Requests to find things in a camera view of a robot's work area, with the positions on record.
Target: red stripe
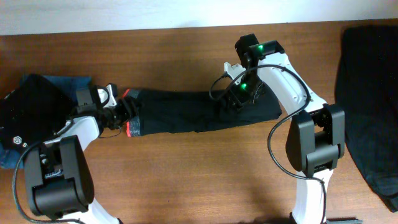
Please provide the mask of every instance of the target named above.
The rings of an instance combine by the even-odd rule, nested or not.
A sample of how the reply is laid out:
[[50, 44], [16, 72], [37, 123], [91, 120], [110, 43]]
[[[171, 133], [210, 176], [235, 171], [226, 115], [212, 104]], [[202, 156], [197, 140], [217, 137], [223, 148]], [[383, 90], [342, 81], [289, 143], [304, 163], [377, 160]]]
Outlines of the red stripe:
[[127, 136], [131, 137], [131, 134], [130, 134], [130, 121], [127, 122], [126, 126], [127, 126], [127, 130], [126, 130]]
[[123, 94], [123, 98], [129, 93], [129, 91], [130, 91], [130, 89], [127, 89], [125, 92], [124, 92], [124, 94]]

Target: dark gray cloth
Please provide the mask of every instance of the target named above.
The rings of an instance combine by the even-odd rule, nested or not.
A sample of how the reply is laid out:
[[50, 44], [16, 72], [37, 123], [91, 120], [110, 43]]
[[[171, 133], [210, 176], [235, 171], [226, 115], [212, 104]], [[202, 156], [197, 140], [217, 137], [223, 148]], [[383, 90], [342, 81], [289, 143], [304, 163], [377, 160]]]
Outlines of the dark gray cloth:
[[23, 151], [27, 145], [53, 136], [64, 127], [74, 104], [40, 75], [31, 75], [0, 102], [0, 141], [5, 149]]
[[[72, 102], [74, 105], [77, 103], [76, 90], [78, 90], [80, 88], [88, 87], [90, 84], [90, 81], [91, 81], [90, 77], [55, 77], [55, 76], [48, 76], [48, 75], [41, 76], [41, 77], [44, 77], [50, 83], [55, 85], [60, 91], [62, 91], [62, 93], [65, 96], [67, 96], [67, 98], [72, 99]], [[27, 80], [31, 83], [34, 80], [38, 80], [38, 81], [36, 81], [35, 85], [28, 83], [27, 86], [29, 88], [32, 88], [32, 91], [34, 91], [34, 89], [36, 89], [36, 88], [43, 88], [43, 86], [44, 86], [44, 88], [47, 88], [48, 91], [47, 92], [44, 91], [43, 95], [48, 95], [48, 94], [51, 95], [54, 93], [53, 88], [52, 87], [48, 88], [49, 84], [47, 82], [44, 82], [41, 78], [38, 78], [38, 75], [24, 75], [21, 80], [22, 88], [27, 88], [27, 86], [24, 87], [24, 83]], [[36, 130], [32, 129], [32, 128], [28, 127], [26, 124], [22, 125], [22, 127], [20, 127], [20, 128], [21, 129], [31, 129], [31, 131], [37, 131], [37, 129]], [[2, 130], [2, 129], [4, 129], [4, 127], [0, 127], [0, 167], [3, 169], [13, 169], [13, 168], [15, 168], [16, 163], [20, 156], [20, 152], [15, 149], [20, 149], [21, 146], [20, 145], [17, 146], [14, 144], [14, 145], [12, 145], [13, 147], [10, 147], [8, 145], [6, 148], [3, 148], [2, 142], [7, 141], [7, 139], [10, 139], [12, 136], [9, 136], [9, 134], [3, 133], [3, 131], [6, 131], [6, 130]], [[28, 144], [28, 142], [31, 142], [32, 139], [31, 139], [31, 136], [28, 136], [27, 141], [25, 141], [25, 142]]]
[[138, 101], [139, 116], [128, 122], [127, 135], [214, 131], [277, 119], [282, 111], [267, 88], [255, 105], [246, 105], [239, 112], [229, 110], [224, 100], [211, 100], [207, 91], [129, 90], [127, 95]]
[[346, 115], [347, 148], [366, 182], [398, 209], [398, 27], [343, 34], [336, 102]]

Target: black cloth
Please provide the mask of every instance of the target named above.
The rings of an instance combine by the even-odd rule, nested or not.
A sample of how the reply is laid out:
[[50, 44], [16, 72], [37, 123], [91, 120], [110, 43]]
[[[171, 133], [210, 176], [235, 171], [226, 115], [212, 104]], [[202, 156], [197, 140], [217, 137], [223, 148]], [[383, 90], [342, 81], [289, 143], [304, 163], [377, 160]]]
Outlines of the black cloth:
[[369, 186], [398, 209], [398, 27], [344, 32], [335, 98], [345, 111], [346, 143]]
[[18, 89], [0, 101], [2, 146], [23, 150], [26, 145], [53, 136], [65, 126], [73, 107], [72, 100], [46, 78], [30, 75]]
[[246, 105], [238, 112], [228, 109], [225, 100], [211, 100], [207, 91], [129, 90], [128, 95], [141, 106], [139, 117], [129, 122], [127, 135], [214, 131], [277, 119], [282, 114], [279, 102], [267, 88], [256, 104]]

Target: white wall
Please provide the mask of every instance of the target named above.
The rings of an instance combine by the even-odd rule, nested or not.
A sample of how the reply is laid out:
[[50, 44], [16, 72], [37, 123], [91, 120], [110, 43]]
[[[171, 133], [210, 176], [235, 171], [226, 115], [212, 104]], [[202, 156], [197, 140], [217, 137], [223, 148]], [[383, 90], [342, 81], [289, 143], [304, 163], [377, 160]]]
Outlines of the white wall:
[[398, 0], [0, 0], [0, 35], [398, 17]]

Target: black wire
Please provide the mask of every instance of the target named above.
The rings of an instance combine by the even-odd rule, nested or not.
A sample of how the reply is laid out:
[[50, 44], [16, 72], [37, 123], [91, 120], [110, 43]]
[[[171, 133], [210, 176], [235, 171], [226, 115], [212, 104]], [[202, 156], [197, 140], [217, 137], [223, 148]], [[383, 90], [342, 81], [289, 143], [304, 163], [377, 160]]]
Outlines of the black wire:
[[106, 136], [106, 137], [98, 136], [98, 138], [101, 138], [101, 139], [113, 138], [113, 137], [116, 137], [116, 136], [120, 135], [120, 134], [122, 133], [122, 128], [121, 128], [120, 126], [118, 126], [118, 125], [117, 125], [116, 127], [118, 127], [119, 133], [117, 133], [117, 134], [115, 134], [115, 135], [112, 135], [112, 136]]
[[[63, 130], [60, 131], [57, 135], [56, 138], [62, 134], [64, 134], [65, 132], [67, 132], [71, 127], [73, 126], [73, 120], [71, 121], [71, 123]], [[70, 223], [70, 222], [75, 222], [75, 223], [79, 223], [79, 224], [85, 224], [84, 222], [77, 220], [77, 219], [65, 219], [65, 220], [35, 220], [31, 217], [29, 217], [25, 211], [22, 209], [21, 204], [19, 203], [19, 199], [18, 199], [18, 194], [17, 194], [17, 175], [18, 175], [18, 168], [21, 165], [21, 162], [24, 160], [25, 156], [30, 153], [31, 150], [33, 150], [36, 146], [38, 146], [39, 144], [41, 144], [43, 141], [37, 141], [33, 144], [31, 144], [24, 153], [22, 153], [22, 155], [20, 156], [17, 165], [14, 169], [14, 175], [12, 176], [12, 196], [14, 197], [14, 202], [15, 205], [17, 207], [18, 212], [22, 215], [23, 218], [25, 218], [28, 222], [32, 222], [32, 223], [40, 223], [40, 224], [56, 224], [56, 223]]]
[[271, 129], [271, 131], [269, 132], [268, 138], [267, 138], [267, 147], [268, 147], [268, 151], [269, 151], [269, 155], [271, 156], [271, 159], [275, 162], [276, 166], [283, 171], [285, 174], [297, 178], [297, 179], [301, 179], [301, 180], [316, 180], [320, 183], [321, 187], [322, 187], [322, 193], [323, 193], [323, 214], [322, 214], [322, 219], [321, 219], [321, 224], [323, 224], [323, 221], [325, 219], [326, 216], [326, 187], [325, 187], [325, 182], [319, 178], [316, 177], [302, 177], [300, 175], [297, 174], [293, 174], [291, 172], [289, 172], [287, 169], [285, 169], [281, 164], [279, 164], [278, 160], [275, 158], [274, 153], [272, 152], [271, 149], [271, 138], [272, 135], [274, 134], [274, 132], [276, 131], [276, 129], [282, 125], [283, 123], [285, 123], [287, 120], [289, 120], [291, 117], [295, 116], [296, 114], [300, 113], [301, 111], [303, 111], [308, 104], [310, 104], [311, 101], [311, 95], [310, 92], [306, 86], [306, 84], [304, 83], [304, 81], [298, 76], [296, 75], [296, 73], [292, 72], [291, 70], [289, 70], [286, 67], [280, 66], [280, 65], [259, 65], [256, 67], [252, 67], [249, 68], [243, 72], [241, 72], [236, 78], [234, 78], [234, 80], [232, 80], [232, 82], [228, 85], [228, 87], [222, 92], [222, 94], [220, 94], [217, 98], [213, 98], [213, 96], [211, 95], [211, 92], [213, 90], [214, 85], [223, 78], [223, 76], [221, 76], [219, 79], [217, 79], [217, 81], [214, 82], [214, 84], [211, 86], [210, 90], [209, 90], [209, 96], [212, 100], [218, 101], [220, 100], [225, 94], [227, 94], [227, 92], [231, 89], [231, 87], [235, 84], [236, 80], [238, 80], [238, 78], [240, 78], [241, 76], [247, 74], [250, 71], [253, 71], [255, 69], [258, 68], [267, 68], [267, 67], [272, 67], [272, 68], [279, 68], [281, 69], [283, 72], [287, 72], [289, 74], [291, 74], [303, 87], [306, 96], [305, 97], [305, 104], [298, 109], [297, 111], [294, 111], [293, 113], [291, 113], [290, 115], [286, 116], [285, 118], [283, 118], [282, 120], [280, 120], [277, 124], [275, 124], [275, 126]]
[[256, 92], [255, 92], [255, 94], [254, 94], [254, 96], [253, 96], [253, 104], [254, 104], [254, 100], [256, 100], [257, 92], [259, 91], [259, 89], [260, 89], [260, 87], [261, 87], [262, 85], [264, 85], [264, 82], [261, 83], [261, 84], [257, 87], [257, 90], [256, 90]]
[[220, 76], [219, 78], [217, 78], [217, 80], [214, 81], [213, 84], [211, 85], [210, 90], [209, 90], [209, 95], [210, 95], [210, 98], [211, 98], [212, 100], [215, 100], [215, 101], [218, 101], [218, 100], [219, 100], [219, 99], [218, 99], [218, 100], [214, 99], [213, 96], [211, 95], [211, 92], [213, 91], [214, 86], [215, 86], [220, 80], [222, 80], [223, 78], [226, 78], [226, 77], [229, 77], [229, 76], [228, 76], [228, 73], [227, 73], [227, 72], [224, 72], [224, 74], [223, 74], [222, 76]]

